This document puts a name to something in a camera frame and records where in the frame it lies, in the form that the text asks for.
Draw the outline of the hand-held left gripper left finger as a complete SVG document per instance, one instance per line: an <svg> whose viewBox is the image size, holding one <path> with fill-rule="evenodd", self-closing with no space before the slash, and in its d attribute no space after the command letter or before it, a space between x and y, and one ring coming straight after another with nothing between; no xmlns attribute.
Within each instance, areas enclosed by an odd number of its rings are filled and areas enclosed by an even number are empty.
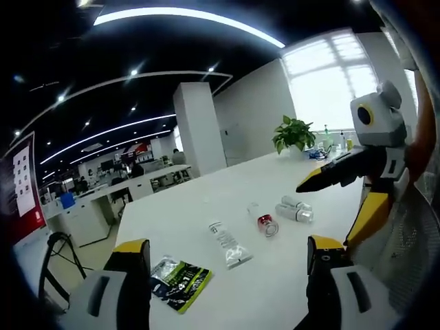
<svg viewBox="0 0 440 330"><path fill-rule="evenodd" d="M68 329L149 329L150 241L115 247L102 270L88 275L70 296Z"/></svg>

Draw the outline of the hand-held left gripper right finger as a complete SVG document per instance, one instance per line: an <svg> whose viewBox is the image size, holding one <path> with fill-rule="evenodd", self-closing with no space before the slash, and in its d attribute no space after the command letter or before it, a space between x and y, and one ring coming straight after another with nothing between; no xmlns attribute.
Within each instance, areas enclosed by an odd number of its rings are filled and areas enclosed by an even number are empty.
<svg viewBox="0 0 440 330"><path fill-rule="evenodd" d="M389 291L344 246L323 236L307 240L306 329L392 329Z"/></svg>

